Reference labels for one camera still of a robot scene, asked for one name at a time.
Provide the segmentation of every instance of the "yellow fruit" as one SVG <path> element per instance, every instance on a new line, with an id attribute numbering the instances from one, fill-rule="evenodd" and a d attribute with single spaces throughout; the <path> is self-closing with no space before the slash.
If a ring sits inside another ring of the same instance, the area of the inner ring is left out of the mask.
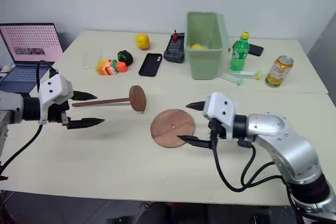
<path id="1" fill-rule="evenodd" d="M 200 44 L 193 44 L 191 46 L 191 49 L 206 49 L 206 47 L 200 45 Z"/>
<path id="2" fill-rule="evenodd" d="M 147 34 L 137 34 L 135 42 L 140 49 L 149 49 L 149 37 Z"/>

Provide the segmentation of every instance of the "black cable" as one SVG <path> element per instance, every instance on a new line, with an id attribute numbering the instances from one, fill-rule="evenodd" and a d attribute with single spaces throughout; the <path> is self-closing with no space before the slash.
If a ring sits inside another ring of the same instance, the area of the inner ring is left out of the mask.
<path id="1" fill-rule="evenodd" d="M 223 172 L 222 172 L 221 166 L 220 166 L 220 164 L 219 164 L 218 153 L 217 153 L 217 149 L 216 149 L 216 148 L 217 148 L 217 142 L 216 142 L 216 141 L 213 141 L 213 143 L 214 143 L 214 144 L 212 144 L 212 151 L 213 151 L 213 153 L 214 153 L 215 163 L 216 163 L 216 168 L 217 168 L 218 174 L 219 174 L 220 178 L 222 179 L 222 181 L 224 182 L 224 184 L 227 186 L 227 188 L 229 188 L 231 191 L 234 191 L 234 192 L 236 192 L 236 193 L 240 193 L 240 192 L 244 191 L 244 190 L 247 189 L 247 188 L 251 188 L 251 187 L 254 187 L 254 186 L 258 186 L 258 185 L 260 185 L 260 184 L 262 184 L 262 183 L 265 183 L 265 182 L 267 182 L 267 181 L 270 181 L 270 180 L 272 180 L 272 179 L 282 178 L 280 175 L 274 175 L 274 176 L 270 176 L 270 177 L 267 177 L 267 178 L 265 178 L 265 179 L 262 179 L 262 180 L 260 180 L 260 181 L 258 181 L 258 182 L 253 183 L 253 180 L 254 180 L 254 179 L 255 179 L 255 178 L 256 178 L 256 177 L 257 177 L 257 176 L 258 176 L 258 175 L 259 175 L 259 174 L 266 168 L 266 167 L 268 167 L 268 166 L 274 164 L 274 162 L 269 162 L 269 163 L 263 165 L 261 168 L 259 168 L 258 171 L 256 171 L 255 174 L 253 174 L 253 176 L 251 177 L 251 179 L 250 179 L 246 184 L 242 185 L 241 188 L 233 187 L 233 186 L 227 181 L 227 179 L 225 178 L 225 176 L 224 176 L 224 174 L 223 174 Z M 252 150 L 253 150 L 253 153 L 252 153 L 252 157 L 251 157 L 250 161 L 247 163 L 247 165 L 246 165 L 246 167 L 245 167 L 245 169 L 244 169 L 244 170 L 246 170 L 245 173 L 247 172 L 248 168 L 250 167 L 250 165 L 251 165 L 251 163 L 253 162 L 254 157 L 255 157 L 255 152 L 256 152 L 255 147 L 252 145 L 251 148 L 252 148 Z"/>
<path id="2" fill-rule="evenodd" d="M 244 178 L 245 178 L 245 175 L 246 175 L 246 173 L 247 173 L 247 170 L 250 168 L 252 162 L 254 161 L 254 158 L 256 157 L 256 148 L 255 148 L 253 145 L 251 145 L 251 148 L 252 148 L 252 156 L 251 156 L 249 162 L 246 164 L 246 166 L 245 166 L 245 168 L 244 168 L 244 170 L 243 170 L 243 172 L 242 172 L 242 175 L 241 175 L 241 177 L 240 177 L 240 183 L 241 183 L 243 186 L 245 186 Z"/>
<path id="3" fill-rule="evenodd" d="M 36 87 L 37 87 L 37 92 L 40 90 L 40 66 L 41 64 L 45 64 L 49 67 L 50 70 L 55 70 L 52 65 L 45 60 L 40 60 L 37 65 L 36 65 Z"/>
<path id="4" fill-rule="evenodd" d="M 42 130 L 43 125 L 41 124 L 38 127 L 37 132 L 35 133 L 35 135 L 31 138 L 31 140 L 29 140 L 28 143 L 26 143 L 21 149 L 19 149 L 16 153 L 14 153 L 5 163 L 3 166 L 1 166 L 0 168 L 0 175 L 2 174 L 2 172 L 4 171 L 4 169 L 6 169 L 6 167 L 21 153 L 23 152 L 40 134 L 41 130 Z"/>
<path id="5" fill-rule="evenodd" d="M 40 60 L 37 63 L 36 66 L 36 85 L 37 85 L 37 92 L 39 92 L 40 89 L 40 78 L 39 78 L 39 68 L 41 64 L 46 64 L 49 69 L 51 71 L 53 71 L 53 73 L 55 73 L 55 69 L 52 67 L 52 65 L 44 60 Z M 22 147 L 20 148 L 16 153 L 14 153 L 5 163 L 4 165 L 0 166 L 0 180 L 5 180 L 8 177 L 2 176 L 2 173 L 4 172 L 4 170 L 6 169 L 6 167 L 18 156 L 20 155 L 21 152 L 23 152 L 30 144 L 32 144 L 32 142 L 39 136 L 41 130 L 42 130 L 43 125 L 41 124 L 38 129 L 37 132 L 35 133 L 35 135 Z M 3 199 L 0 199 L 0 224 L 15 224 L 15 221 L 11 218 L 11 216 L 9 215 L 8 211 L 5 208 L 5 204 L 3 202 Z"/>

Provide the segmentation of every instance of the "black rectangular device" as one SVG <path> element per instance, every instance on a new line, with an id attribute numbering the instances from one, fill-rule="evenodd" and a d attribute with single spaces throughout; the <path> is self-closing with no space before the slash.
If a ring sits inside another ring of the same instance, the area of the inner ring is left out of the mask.
<path id="1" fill-rule="evenodd" d="M 161 61 L 162 61 L 162 54 L 151 54 L 151 53 L 147 54 L 139 70 L 139 75 L 148 77 L 156 76 Z"/>
<path id="2" fill-rule="evenodd" d="M 183 63 L 184 61 L 184 33 L 173 33 L 163 57 L 170 62 Z"/>
<path id="3" fill-rule="evenodd" d="M 250 45 L 250 51 L 248 52 L 250 55 L 254 55 L 254 56 L 260 56 L 262 54 L 262 51 L 264 50 L 263 47 L 259 47 L 253 44 L 249 44 Z"/>

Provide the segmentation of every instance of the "green soda bottle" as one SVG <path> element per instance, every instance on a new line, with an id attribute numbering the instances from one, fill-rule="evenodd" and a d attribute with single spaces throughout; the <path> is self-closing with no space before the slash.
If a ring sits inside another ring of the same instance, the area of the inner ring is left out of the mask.
<path id="1" fill-rule="evenodd" d="M 237 41 L 232 49 L 231 69 L 241 71 L 245 65 L 245 59 L 250 50 L 248 43 L 249 33 L 244 31 L 241 33 L 240 40 Z"/>

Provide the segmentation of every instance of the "cable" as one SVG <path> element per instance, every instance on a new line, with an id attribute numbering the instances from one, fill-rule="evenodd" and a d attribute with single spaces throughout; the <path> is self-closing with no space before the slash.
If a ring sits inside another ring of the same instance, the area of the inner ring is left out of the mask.
<path id="1" fill-rule="evenodd" d="M 256 155 L 256 150 L 255 150 L 254 146 L 252 145 L 251 147 L 252 147 L 252 150 L 253 150 L 252 157 L 251 157 L 250 161 L 247 163 L 247 165 L 245 166 L 245 168 L 244 168 L 244 170 L 243 170 L 243 172 L 242 172 L 242 176 L 241 176 L 241 178 L 240 178 L 240 182 L 241 182 L 241 184 L 242 184 L 243 186 L 246 186 L 246 184 L 244 184 L 244 177 L 245 177 L 246 172 L 247 172 L 247 170 L 249 169 L 249 167 L 251 166 L 251 164 L 252 164 L 252 162 L 253 162 L 253 160 L 254 160 L 254 157 L 255 157 L 255 155 Z M 265 169 L 265 168 L 267 168 L 268 166 L 273 165 L 273 164 L 274 164 L 274 162 L 269 162 L 269 163 L 266 163 L 265 165 L 263 165 L 261 168 L 259 168 L 259 169 L 253 174 L 253 176 L 251 177 L 251 179 L 249 180 L 249 182 L 250 182 L 250 181 L 253 181 L 253 180 L 254 180 L 254 179 L 255 179 L 255 178 L 256 178 L 256 177 L 257 177 L 257 176 L 258 176 L 258 175 Z M 272 179 L 276 179 L 276 178 L 282 179 L 282 182 L 286 185 L 286 190 L 287 190 L 288 200 L 289 200 L 289 202 L 290 202 L 290 204 L 291 204 L 291 207 L 294 209 L 294 211 L 295 211 L 295 213 L 296 213 L 296 218 L 299 218 L 299 217 L 302 218 L 302 216 L 304 216 L 304 217 L 306 217 L 306 218 L 308 218 L 308 219 L 312 219 L 312 220 L 320 221 L 320 223 L 336 223 L 336 221 L 334 221 L 334 220 L 329 220 L 329 219 L 325 219 L 325 218 L 321 218 L 321 217 L 314 217 L 314 216 L 312 217 L 312 216 L 310 216 L 310 215 L 308 215 L 308 214 L 306 214 L 306 213 L 300 211 L 300 210 L 294 205 L 294 203 L 293 203 L 293 201 L 292 201 L 292 198 L 291 198 L 291 196 L 290 196 L 290 189 L 289 189 L 288 185 L 285 183 L 283 177 L 280 176 L 280 175 L 273 175 L 273 176 L 264 178 L 264 179 L 262 179 L 262 180 L 260 180 L 260 181 L 258 181 L 258 182 L 251 183 L 248 187 L 258 186 L 258 185 L 260 185 L 260 184 L 262 184 L 262 183 L 265 183 L 265 182 L 267 182 L 267 181 L 270 181 L 270 180 L 272 180 Z"/>
<path id="2" fill-rule="evenodd" d="M 16 153 L 14 153 L 5 163 L 3 166 L 1 166 L 0 168 L 0 175 L 2 174 L 2 172 L 6 169 L 6 167 L 21 153 L 23 152 L 40 134 L 41 130 L 42 130 L 43 125 L 41 124 L 38 127 L 37 132 L 35 133 L 35 135 L 33 136 L 33 138 L 31 140 L 29 140 L 28 143 L 26 143 L 21 149 L 19 149 Z"/>
<path id="3" fill-rule="evenodd" d="M 241 188 L 236 188 L 236 187 L 233 187 L 228 181 L 227 179 L 225 178 L 223 172 L 222 172 L 222 169 L 221 169 L 221 166 L 219 164 L 219 160 L 218 160 L 218 153 L 217 153 L 217 141 L 213 141 L 214 144 L 212 144 L 212 151 L 214 153 L 214 157 L 215 157 L 215 163 L 216 163 L 216 168 L 217 168 L 217 171 L 218 171 L 218 174 L 220 176 L 220 178 L 222 179 L 222 181 L 224 182 L 224 184 L 231 190 L 231 191 L 234 191 L 236 193 L 240 193 L 242 191 L 244 191 L 245 189 L 247 188 L 251 188 L 251 187 L 254 187 L 254 186 L 258 186 L 262 183 L 265 183 L 267 181 L 270 181 L 272 179 L 276 179 L 276 178 L 282 178 L 282 176 L 280 175 L 274 175 L 274 176 L 270 176 L 270 177 L 267 177 L 267 178 L 264 178 L 258 182 L 255 182 L 253 183 L 253 180 L 268 166 L 274 164 L 274 162 L 269 162 L 265 165 L 263 165 L 261 168 L 258 169 L 258 171 L 256 171 L 256 173 L 253 174 L 253 176 L 251 177 L 251 179 L 244 185 L 242 185 Z M 254 158 L 255 158 L 255 153 L 256 153 L 256 150 L 255 150 L 255 147 L 252 145 L 251 146 L 252 148 L 252 157 L 250 159 L 250 161 L 247 163 L 247 165 L 245 166 L 244 168 L 244 171 L 245 173 L 247 172 L 247 170 L 249 169 L 250 165 L 252 164 Z"/>
<path id="4" fill-rule="evenodd" d="M 40 60 L 37 63 L 36 66 L 36 85 L 37 85 L 37 92 L 39 92 L 40 89 L 40 78 L 39 78 L 39 68 L 40 65 L 44 63 L 46 64 L 53 73 L 56 72 L 56 70 L 52 67 L 52 65 L 44 60 Z M 6 180 L 8 177 L 2 176 L 2 173 L 6 169 L 6 167 L 21 153 L 23 152 L 32 142 L 39 136 L 43 125 L 40 125 L 37 129 L 37 132 L 35 135 L 26 143 L 22 148 L 20 148 L 16 153 L 14 153 L 5 163 L 4 165 L 0 166 L 0 180 Z M 3 201 L 2 197 L 0 199 L 0 221 L 2 223 L 8 223 L 8 224 L 15 224 L 15 221 L 11 218 L 8 211 L 5 208 L 4 203 L 9 200 L 9 198 L 14 194 L 14 192 L 5 200 Z"/>
<path id="5" fill-rule="evenodd" d="M 54 70 L 55 71 L 55 69 L 52 67 L 52 65 L 49 62 L 45 61 L 45 60 L 40 60 L 37 63 L 37 65 L 36 65 L 36 87 L 37 87 L 37 92 L 40 90 L 40 73 L 39 73 L 40 71 L 39 70 L 40 70 L 41 64 L 45 64 L 45 65 L 47 65 L 49 67 L 50 70 Z"/>

